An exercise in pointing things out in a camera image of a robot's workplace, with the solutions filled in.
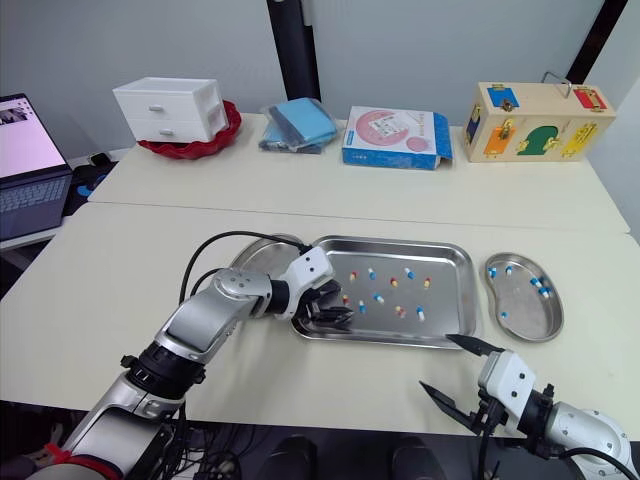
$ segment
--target stainless steel tray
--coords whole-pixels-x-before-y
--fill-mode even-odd
[[[301,335],[455,349],[445,334],[475,331],[475,274],[461,248],[339,236],[314,245],[325,250],[342,287],[335,305],[346,302],[355,313],[348,331],[295,318]]]
[[[545,342],[560,333],[560,296],[535,262],[515,253],[499,253],[487,260],[484,276],[491,314],[504,330],[529,342]]]

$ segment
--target white plastic drawer unit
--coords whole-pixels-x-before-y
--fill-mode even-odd
[[[113,93],[136,140],[209,142],[229,126],[217,80],[145,77]]]

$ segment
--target metal handle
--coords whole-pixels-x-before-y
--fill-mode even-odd
[[[565,93],[564,98],[569,98],[569,95],[571,95],[571,90],[573,89],[573,84],[567,80],[564,77],[561,77],[560,75],[558,75],[557,73],[553,73],[552,71],[547,70],[546,72],[544,72],[544,75],[542,76],[542,80],[540,81],[540,83],[544,83],[544,81],[547,79],[547,76],[551,75],[552,77],[557,78],[558,80],[560,80],[561,83],[564,83],[565,85],[567,85],[569,88],[567,89],[567,93]]]

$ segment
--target yellow panel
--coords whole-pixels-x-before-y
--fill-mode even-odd
[[[562,149],[563,157],[570,157],[582,150],[595,135],[598,126],[595,123],[585,123],[573,135],[567,146]]]

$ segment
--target orange panel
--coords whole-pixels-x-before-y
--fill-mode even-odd
[[[484,149],[485,155],[499,155],[504,153],[514,133],[516,133],[516,129],[513,127],[505,128],[503,126],[494,128],[487,142],[487,146]]]

